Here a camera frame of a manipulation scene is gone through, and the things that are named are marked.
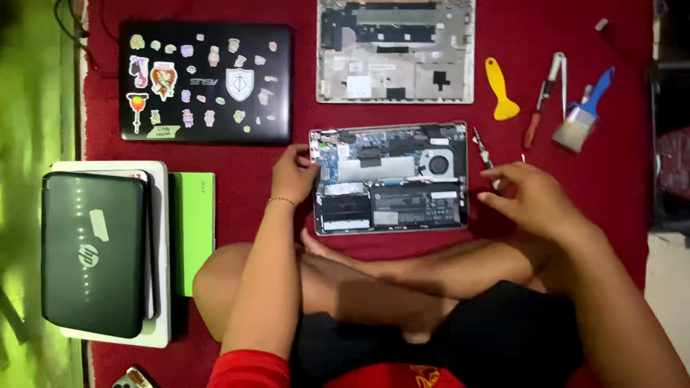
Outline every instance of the green notebook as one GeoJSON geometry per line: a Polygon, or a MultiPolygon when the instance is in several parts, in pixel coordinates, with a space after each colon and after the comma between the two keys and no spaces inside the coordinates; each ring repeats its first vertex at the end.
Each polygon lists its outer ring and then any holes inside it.
{"type": "Polygon", "coordinates": [[[179,294],[192,296],[194,275],[215,250],[215,174],[170,174],[175,181],[175,281],[179,294]]]}

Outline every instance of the hp logo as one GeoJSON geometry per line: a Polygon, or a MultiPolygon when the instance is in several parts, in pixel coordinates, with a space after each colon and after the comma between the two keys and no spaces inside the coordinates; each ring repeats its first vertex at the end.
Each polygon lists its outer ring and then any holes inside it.
{"type": "Polygon", "coordinates": [[[79,261],[86,267],[98,264],[98,251],[93,245],[82,245],[79,248],[79,261]]]}

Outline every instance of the blue brush handle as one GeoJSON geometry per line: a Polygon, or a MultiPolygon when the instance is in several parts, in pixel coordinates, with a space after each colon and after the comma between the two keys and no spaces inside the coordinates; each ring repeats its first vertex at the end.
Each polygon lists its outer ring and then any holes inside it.
{"type": "Polygon", "coordinates": [[[582,110],[597,117],[597,104],[599,104],[599,99],[602,98],[602,95],[606,89],[608,89],[611,85],[611,78],[613,78],[614,73],[615,67],[612,67],[602,74],[601,78],[599,78],[599,82],[597,82],[597,86],[595,86],[594,90],[592,91],[592,96],[589,97],[587,102],[580,105],[582,110]]]}

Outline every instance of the yellow pry tool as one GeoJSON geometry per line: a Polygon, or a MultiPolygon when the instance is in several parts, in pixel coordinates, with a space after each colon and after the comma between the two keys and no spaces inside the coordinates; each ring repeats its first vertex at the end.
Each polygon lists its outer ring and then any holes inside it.
{"type": "Polygon", "coordinates": [[[489,78],[491,89],[498,98],[498,105],[493,111],[493,118],[496,120],[507,120],[515,117],[520,112],[520,107],[508,99],[506,94],[506,80],[503,78],[503,72],[498,66],[498,62],[494,58],[486,58],[486,77],[489,78]]]}

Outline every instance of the person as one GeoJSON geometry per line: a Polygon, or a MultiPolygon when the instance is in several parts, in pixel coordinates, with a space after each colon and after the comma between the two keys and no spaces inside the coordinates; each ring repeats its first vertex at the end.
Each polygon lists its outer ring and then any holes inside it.
{"type": "Polygon", "coordinates": [[[292,145],[253,244],[216,250],[194,279],[221,342],[209,387],[562,386],[583,358],[609,388],[690,387],[604,233],[547,173],[483,171],[517,187],[479,201],[519,227],[502,241],[360,262],[301,232],[319,167],[292,145]]]}

